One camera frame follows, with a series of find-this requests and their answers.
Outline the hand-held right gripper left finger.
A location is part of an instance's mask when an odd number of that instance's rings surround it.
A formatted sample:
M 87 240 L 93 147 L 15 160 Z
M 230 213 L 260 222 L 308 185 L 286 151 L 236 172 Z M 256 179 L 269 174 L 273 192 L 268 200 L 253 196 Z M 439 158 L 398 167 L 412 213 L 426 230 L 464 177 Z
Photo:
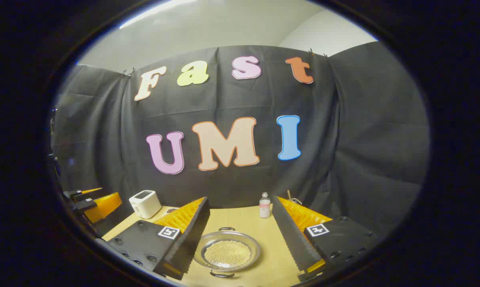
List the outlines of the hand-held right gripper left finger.
M 188 272 L 209 216 L 208 198 L 202 197 L 154 223 L 138 220 L 107 243 L 151 272 L 182 279 Z

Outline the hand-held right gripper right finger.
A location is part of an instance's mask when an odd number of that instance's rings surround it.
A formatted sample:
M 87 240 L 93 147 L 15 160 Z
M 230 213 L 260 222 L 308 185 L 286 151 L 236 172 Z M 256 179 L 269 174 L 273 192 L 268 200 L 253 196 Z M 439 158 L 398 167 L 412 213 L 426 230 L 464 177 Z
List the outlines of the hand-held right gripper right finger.
M 378 235 L 347 216 L 329 218 L 279 196 L 272 215 L 302 274 L 300 281 L 331 276 L 353 265 L 380 242 Z

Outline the stainless steel pot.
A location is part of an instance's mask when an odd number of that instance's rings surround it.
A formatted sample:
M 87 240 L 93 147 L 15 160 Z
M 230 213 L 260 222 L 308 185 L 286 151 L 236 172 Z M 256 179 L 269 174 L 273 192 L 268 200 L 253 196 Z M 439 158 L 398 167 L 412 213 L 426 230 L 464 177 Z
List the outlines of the stainless steel pot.
M 247 245 L 251 249 L 251 258 L 249 262 L 240 267 L 233 268 L 221 268 L 208 263 L 204 259 L 205 250 L 207 247 L 209 247 L 209 245 L 220 240 L 236 240 Z M 257 263 L 261 257 L 261 254 L 262 252 L 260 244 L 253 237 L 245 233 L 238 232 L 232 227 L 222 227 L 218 229 L 218 231 L 207 233 L 200 238 L 194 255 L 194 261 L 199 265 L 209 269 L 211 276 L 222 279 L 230 279 L 233 278 L 237 272 L 244 271 L 245 269 L 248 269 Z

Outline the pile of soybeans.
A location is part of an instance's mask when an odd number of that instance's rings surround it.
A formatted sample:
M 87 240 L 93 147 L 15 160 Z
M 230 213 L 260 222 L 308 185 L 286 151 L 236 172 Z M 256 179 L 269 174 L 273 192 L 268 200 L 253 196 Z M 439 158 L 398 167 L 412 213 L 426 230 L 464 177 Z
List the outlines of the pile of soybeans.
M 221 268 L 240 267 L 249 262 L 251 249 L 236 240 L 220 240 L 207 247 L 204 259 Z

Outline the small pink label bottle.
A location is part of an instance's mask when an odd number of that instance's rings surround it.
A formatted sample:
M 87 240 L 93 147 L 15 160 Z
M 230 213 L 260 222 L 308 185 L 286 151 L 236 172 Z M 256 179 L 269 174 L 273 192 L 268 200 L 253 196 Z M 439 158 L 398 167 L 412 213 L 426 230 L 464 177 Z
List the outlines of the small pink label bottle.
M 270 211 L 271 200 L 268 196 L 267 192 L 262 193 L 262 197 L 259 200 L 259 215 L 260 218 L 269 218 L 271 211 Z

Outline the white toaster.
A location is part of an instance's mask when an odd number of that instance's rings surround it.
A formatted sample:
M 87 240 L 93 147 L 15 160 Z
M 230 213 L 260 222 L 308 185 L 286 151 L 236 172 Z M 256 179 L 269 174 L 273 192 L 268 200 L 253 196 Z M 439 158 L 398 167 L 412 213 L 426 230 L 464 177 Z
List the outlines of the white toaster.
M 129 198 L 136 215 L 143 219 L 152 218 L 161 208 L 156 191 L 143 190 Z

